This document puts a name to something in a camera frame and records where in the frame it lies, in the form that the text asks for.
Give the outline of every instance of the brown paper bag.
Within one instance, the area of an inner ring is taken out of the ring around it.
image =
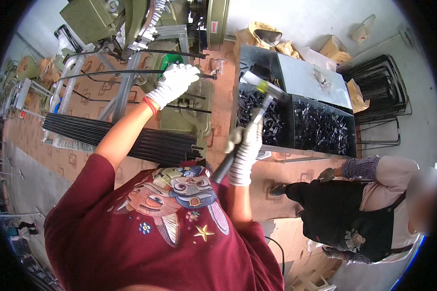
[[[60,70],[53,64],[53,61],[55,61],[55,58],[45,58],[39,63],[39,67],[41,68],[39,76],[45,83],[54,83],[60,78]]]
[[[346,47],[341,42],[341,40],[339,40],[338,37],[334,35],[332,35],[328,39],[328,41],[325,43],[319,53],[334,60],[337,66],[353,58],[350,54],[348,54],[348,52],[346,51]]]
[[[350,93],[351,105],[353,106],[353,113],[366,110],[369,108],[370,100],[364,101],[359,86],[351,79],[348,83],[348,92]]]
[[[298,60],[301,60],[300,54],[298,53],[298,51],[294,47],[291,40],[286,41],[286,42],[281,42],[281,43],[277,44],[275,46],[275,48],[277,49],[277,51],[279,51],[285,55],[289,55],[289,56],[292,56],[294,58],[297,58]]]
[[[260,31],[270,32],[270,34],[272,35],[271,39],[265,39],[270,43],[267,43],[265,40],[259,37],[259,35],[262,35]],[[275,50],[274,46],[280,42],[281,36],[283,34],[280,30],[278,30],[273,26],[268,25],[267,23],[253,21],[248,25],[246,29],[235,32],[235,35],[236,35],[236,42],[233,48],[233,53],[235,54],[235,57],[238,59],[239,50],[242,43],[257,46],[260,48]]]

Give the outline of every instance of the embroidered cartoon design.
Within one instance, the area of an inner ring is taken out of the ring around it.
[[[119,197],[108,211],[116,214],[127,214],[131,211],[139,213],[130,215],[129,218],[136,217],[140,220],[135,225],[139,223],[142,234],[158,230],[170,246],[177,247],[180,240],[178,215],[181,214],[183,221],[198,221],[201,214],[204,214],[199,213],[198,209],[203,207],[207,207],[218,229],[225,235],[229,234],[227,219],[215,202],[217,195],[209,182],[210,173],[206,168],[191,166],[155,169],[139,175],[145,176],[130,192]],[[154,223],[151,220],[145,221],[142,215],[152,217]],[[192,225],[188,225],[187,229],[191,230]],[[203,237],[204,241],[207,241],[207,236],[214,234],[207,230],[207,225],[198,230],[199,233],[195,236]]]
[[[345,242],[348,249],[352,252],[359,252],[361,245],[366,242],[366,239],[362,237],[357,230],[345,231]]]
[[[189,166],[183,168],[176,168],[178,172],[181,172],[183,177],[197,177],[204,170],[203,166]]]
[[[207,206],[210,215],[221,232],[228,235],[230,232],[228,222],[222,209],[215,202],[217,196],[206,176],[177,177],[171,180],[171,197],[188,209],[198,209]]]
[[[196,225],[196,228],[198,229],[199,232],[194,236],[202,236],[205,242],[207,241],[207,236],[215,234],[213,232],[207,231],[207,224],[204,225],[204,227],[199,227]]]
[[[186,214],[186,219],[189,219],[190,222],[193,220],[198,221],[200,214],[197,211],[188,211],[188,213]]]
[[[139,231],[142,231],[143,234],[151,233],[151,229],[152,227],[147,222],[139,224]]]
[[[170,246],[177,246],[180,237],[180,227],[176,212],[181,208],[168,191],[153,183],[138,183],[125,200],[115,206],[115,213],[128,213],[136,210],[154,218],[163,239]]]
[[[170,181],[173,178],[181,177],[182,172],[178,171],[178,168],[166,168],[158,169],[152,173],[152,178],[154,181],[152,183],[165,188],[165,186],[170,185]]]

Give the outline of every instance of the maroon shirt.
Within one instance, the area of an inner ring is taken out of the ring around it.
[[[209,176],[202,166],[146,170],[114,190],[113,167],[91,155],[44,225],[63,287],[283,290],[261,225],[237,232],[217,199],[227,187]]]

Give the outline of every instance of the shoe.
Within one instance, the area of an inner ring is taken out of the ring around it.
[[[279,184],[270,190],[271,196],[280,196],[285,194],[286,184]]]

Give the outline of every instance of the hammer head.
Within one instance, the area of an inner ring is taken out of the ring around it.
[[[285,102],[286,100],[288,100],[288,98],[290,98],[290,96],[282,89],[275,86],[274,84],[271,84],[268,81],[257,77],[250,71],[247,71],[243,75],[243,79],[249,84],[255,85],[257,87],[257,90],[261,91],[262,93],[272,95],[274,100],[276,101]]]

